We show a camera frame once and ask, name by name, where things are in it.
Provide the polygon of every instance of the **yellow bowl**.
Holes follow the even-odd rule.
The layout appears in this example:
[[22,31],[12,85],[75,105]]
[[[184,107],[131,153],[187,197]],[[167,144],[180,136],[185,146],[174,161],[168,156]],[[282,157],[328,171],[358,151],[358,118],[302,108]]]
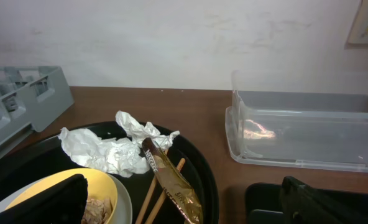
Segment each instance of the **yellow bowl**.
[[113,206],[113,213],[107,220],[109,223],[115,214],[116,203],[117,203],[117,188],[115,182],[108,176],[106,173],[101,172],[95,169],[88,168],[78,168],[78,169],[70,169],[66,171],[62,171],[56,173],[54,175],[50,175],[43,180],[37,182],[22,194],[20,194],[16,199],[14,199],[6,209],[9,209],[28,198],[37,195],[38,193],[48,189],[49,187],[71,177],[74,174],[82,174],[88,182],[88,196],[93,197],[98,200],[104,200],[104,198],[109,197],[111,199],[111,203]]

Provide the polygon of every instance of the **white plate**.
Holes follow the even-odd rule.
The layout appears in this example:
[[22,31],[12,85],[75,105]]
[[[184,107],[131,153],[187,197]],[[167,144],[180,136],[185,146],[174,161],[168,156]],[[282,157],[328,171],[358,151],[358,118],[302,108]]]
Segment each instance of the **white plate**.
[[[115,178],[112,175],[109,175],[112,180],[115,182],[116,184],[116,188],[117,188],[117,214],[115,214],[116,220],[113,220],[113,223],[118,223],[118,224],[131,224],[132,223],[132,217],[133,217],[133,209],[132,209],[132,201],[130,199],[130,195],[127,192],[126,188],[124,187],[124,185],[117,180],[117,178]],[[41,181],[37,180],[31,184],[26,185],[25,187],[19,189],[18,191],[14,192],[13,194],[10,194],[8,197],[6,197],[5,199],[3,199],[0,202],[0,213],[4,211],[4,209],[6,209],[6,207],[16,198],[18,197],[18,195],[20,195],[21,193],[23,193],[25,190],[27,190],[30,186],[36,184],[37,182]]]

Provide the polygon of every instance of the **crumpled paper napkin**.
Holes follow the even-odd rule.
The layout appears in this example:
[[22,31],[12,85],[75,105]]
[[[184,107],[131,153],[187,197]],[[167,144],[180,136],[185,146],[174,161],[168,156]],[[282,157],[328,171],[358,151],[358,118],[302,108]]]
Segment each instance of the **crumpled paper napkin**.
[[140,147],[145,138],[150,137],[163,150],[173,144],[173,139],[180,134],[172,132],[169,136],[161,135],[152,123],[145,127],[138,123],[129,113],[118,111],[116,122],[127,136],[122,139],[101,139],[86,128],[69,131],[62,128],[58,138],[63,151],[71,160],[81,166],[98,169],[103,172],[130,177],[132,174],[143,174],[149,170],[147,159],[141,157]]

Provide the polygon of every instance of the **snack wrapper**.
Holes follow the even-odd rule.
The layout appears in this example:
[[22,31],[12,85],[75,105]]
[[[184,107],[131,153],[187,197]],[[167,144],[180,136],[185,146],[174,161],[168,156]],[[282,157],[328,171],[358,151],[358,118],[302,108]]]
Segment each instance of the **snack wrapper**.
[[142,150],[158,182],[184,216],[186,223],[202,224],[202,206],[194,189],[177,171],[166,154],[152,142],[151,138],[144,139]]

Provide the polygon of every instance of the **black tray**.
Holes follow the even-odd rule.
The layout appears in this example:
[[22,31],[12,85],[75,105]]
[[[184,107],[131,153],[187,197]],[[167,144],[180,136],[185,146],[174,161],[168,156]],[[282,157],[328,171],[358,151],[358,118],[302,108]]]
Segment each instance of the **black tray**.
[[[171,133],[166,128],[156,125],[155,127],[162,134],[169,135]],[[88,128],[103,139],[126,137],[124,130],[115,121],[96,123],[79,128]],[[45,138],[0,160],[0,201],[16,190],[43,177],[63,170],[80,167],[72,162],[62,151],[61,141],[57,136]],[[177,136],[173,141],[173,146],[169,149],[168,157],[175,165],[178,164],[181,158],[186,159],[181,173],[195,189],[202,203],[204,223],[218,223],[219,199],[217,187],[213,173],[202,154],[183,136]],[[145,174],[134,174],[130,178],[124,178],[119,175],[113,176],[120,180],[129,192],[133,207],[132,222],[134,223],[154,173],[149,170]],[[162,189],[158,185],[145,213],[144,221],[161,192]],[[154,223],[184,223],[184,218],[174,204],[169,199],[166,199]]]
[[[281,185],[252,184],[245,194],[246,218],[248,224],[284,224],[279,199]],[[320,190],[332,199],[357,210],[368,217],[368,194],[358,194],[337,190]]]

